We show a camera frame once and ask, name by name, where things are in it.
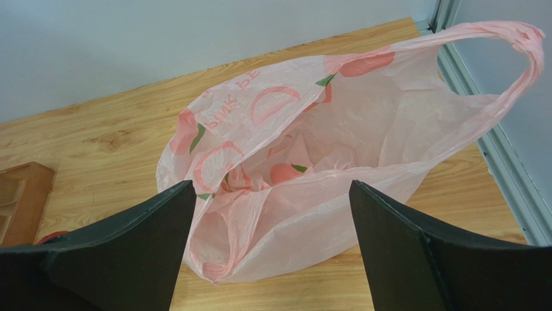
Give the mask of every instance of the white wall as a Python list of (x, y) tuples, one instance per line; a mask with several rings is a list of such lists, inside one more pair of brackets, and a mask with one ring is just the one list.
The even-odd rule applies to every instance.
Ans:
[[(552, 60), (552, 1), (462, 0), (456, 23), (513, 20), (544, 31), (545, 59)], [(503, 41), (455, 43), (482, 93), (500, 94), (527, 68), (527, 58)], [(543, 198), (552, 205), (552, 68), (544, 73), (500, 122)]]
[(411, 16), (435, 0), (0, 0), (0, 122)]

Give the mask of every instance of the metal frame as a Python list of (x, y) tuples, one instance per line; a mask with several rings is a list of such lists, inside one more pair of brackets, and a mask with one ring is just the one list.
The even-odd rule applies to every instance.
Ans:
[[(459, 0), (438, 1), (428, 29), (417, 24), (420, 33), (431, 34), (452, 26), (459, 3)], [(481, 94), (453, 44), (441, 48), (437, 61), (452, 91), (463, 96)], [(552, 211), (518, 159), (500, 124), (477, 143), (527, 242), (537, 246), (552, 245)]]

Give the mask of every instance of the wooden table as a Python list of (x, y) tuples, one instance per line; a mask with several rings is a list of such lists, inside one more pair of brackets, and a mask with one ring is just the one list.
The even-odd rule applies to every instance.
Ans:
[[(419, 36), (411, 19), (363, 29), (0, 124), (0, 169), (56, 170), (37, 239), (92, 224), (156, 194), (155, 168), (177, 114), (211, 86), (316, 54), (366, 52)], [(525, 242), (475, 144), (435, 167), (408, 202), (487, 236)], [(358, 246), (314, 267), (213, 286), (180, 269), (172, 310), (372, 310)]]

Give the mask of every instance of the wooden box compartment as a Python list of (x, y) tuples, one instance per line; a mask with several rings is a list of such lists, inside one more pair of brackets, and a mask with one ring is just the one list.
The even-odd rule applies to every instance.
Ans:
[(53, 179), (36, 162), (0, 171), (0, 245), (34, 242)]

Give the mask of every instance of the plastic bag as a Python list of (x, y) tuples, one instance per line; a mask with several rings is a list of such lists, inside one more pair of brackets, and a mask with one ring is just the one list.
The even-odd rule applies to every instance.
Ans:
[[(178, 116), (159, 191), (198, 195), (184, 261), (212, 282), (297, 271), (357, 244), (358, 179), (406, 202), (428, 171), (491, 129), (544, 66), (542, 32), (462, 24), (363, 54), (309, 56), (208, 89)], [(461, 97), (437, 74), (441, 45), (499, 38), (529, 59), (502, 95)]]

